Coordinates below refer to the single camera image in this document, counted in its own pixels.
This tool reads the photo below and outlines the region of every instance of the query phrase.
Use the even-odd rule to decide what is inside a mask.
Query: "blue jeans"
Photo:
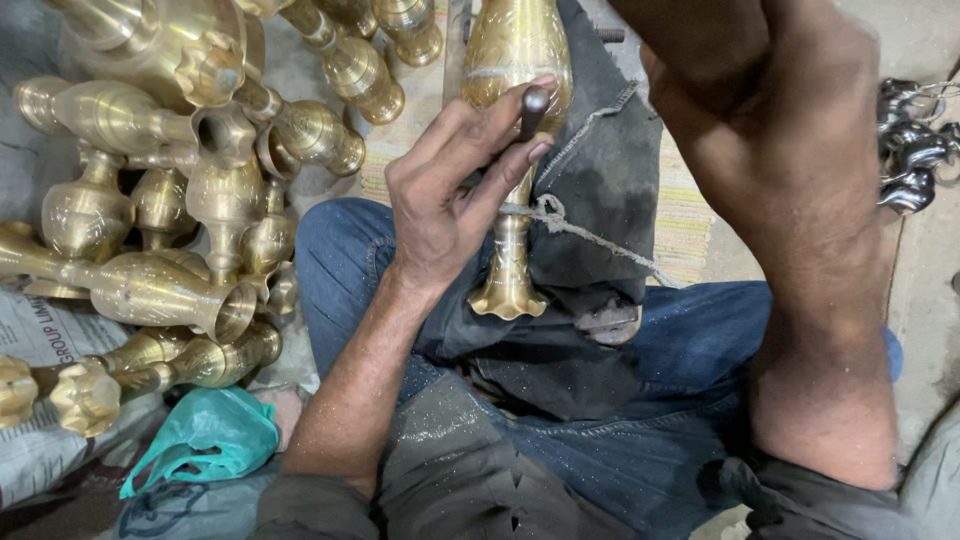
[[[394,252],[393,212],[371,201],[328,201],[300,221],[300,292],[321,379],[360,323]],[[626,345],[638,359],[640,385],[610,419],[512,419],[478,403],[520,452],[592,503],[643,535],[685,540],[738,503],[715,488],[709,471],[749,445],[744,366],[760,345],[771,303],[765,282],[649,287],[640,331]],[[889,331],[887,339],[895,379],[902,351]],[[442,372],[411,353],[399,400]]]

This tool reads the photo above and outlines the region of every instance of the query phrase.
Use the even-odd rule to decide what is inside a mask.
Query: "woven mat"
[[[707,264],[709,230],[715,218],[686,168],[677,143],[663,130],[654,262],[682,285],[699,283]],[[647,284],[657,282],[647,278]]]
[[[434,16],[446,50],[447,2],[435,2]],[[386,126],[373,126],[367,133],[367,160],[360,168],[360,196],[390,205],[384,182],[387,163],[403,156],[413,147],[444,104],[444,55],[424,67],[410,67],[396,57],[388,46],[385,59],[396,81],[406,93],[406,105],[400,117]]]

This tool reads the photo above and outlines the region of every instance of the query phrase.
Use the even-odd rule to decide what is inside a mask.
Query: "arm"
[[[651,99],[774,295],[753,362],[755,444],[888,489],[897,432],[877,262],[876,44],[827,0],[763,6],[770,58],[730,120],[699,107],[645,49]]]
[[[535,82],[556,84],[552,77]],[[512,88],[487,110],[452,101],[410,152],[388,165],[396,257],[300,417],[283,457],[284,474],[340,478],[372,497],[420,325],[480,249],[507,194],[553,144],[548,134],[513,144],[527,86]],[[477,187],[460,187],[463,178],[486,164],[491,165]]]
[[[755,89],[770,44],[760,0],[611,0],[706,109],[724,113]]]

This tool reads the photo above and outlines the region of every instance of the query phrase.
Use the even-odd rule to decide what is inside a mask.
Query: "knee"
[[[394,235],[394,216],[389,208],[366,199],[342,198],[324,201],[302,217],[297,226],[297,251],[315,252],[324,245],[368,245],[378,237]]]

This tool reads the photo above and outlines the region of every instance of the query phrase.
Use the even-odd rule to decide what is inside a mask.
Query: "newspaper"
[[[129,335],[123,325],[97,314],[88,301],[58,301],[0,287],[0,354],[32,366],[102,354],[122,345]],[[129,442],[131,430],[142,434],[147,417],[150,424],[155,423],[156,412],[162,409],[159,396],[144,396],[124,405],[120,418],[103,434],[84,439],[58,425],[49,399],[37,400],[33,418],[15,428],[0,429],[0,509],[56,487],[91,459]],[[126,463],[115,465],[122,468]]]

